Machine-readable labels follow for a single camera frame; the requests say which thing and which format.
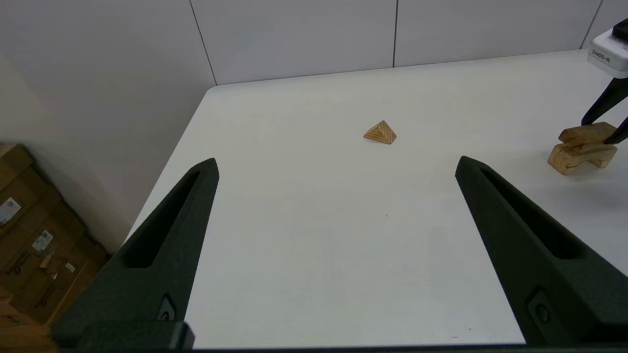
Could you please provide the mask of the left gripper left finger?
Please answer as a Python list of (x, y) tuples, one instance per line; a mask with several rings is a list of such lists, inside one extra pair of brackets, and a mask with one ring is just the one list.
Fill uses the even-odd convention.
[(53, 336), (132, 336), (182, 323), (219, 181), (193, 166), (51, 329)]

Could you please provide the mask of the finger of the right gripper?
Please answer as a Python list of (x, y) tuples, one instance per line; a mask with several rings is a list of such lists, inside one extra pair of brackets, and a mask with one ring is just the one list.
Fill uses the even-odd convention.
[(604, 141), (605, 145), (616, 145), (628, 138), (628, 118)]
[(603, 93), (587, 110), (587, 113), (581, 119), (581, 125), (590, 125), (594, 123), (607, 111), (622, 102), (628, 96), (628, 79), (613, 78)]

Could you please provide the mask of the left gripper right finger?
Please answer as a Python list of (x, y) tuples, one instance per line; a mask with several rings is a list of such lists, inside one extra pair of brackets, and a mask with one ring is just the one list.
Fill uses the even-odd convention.
[(627, 343), (626, 275), (488, 165), (455, 177), (528, 344)]

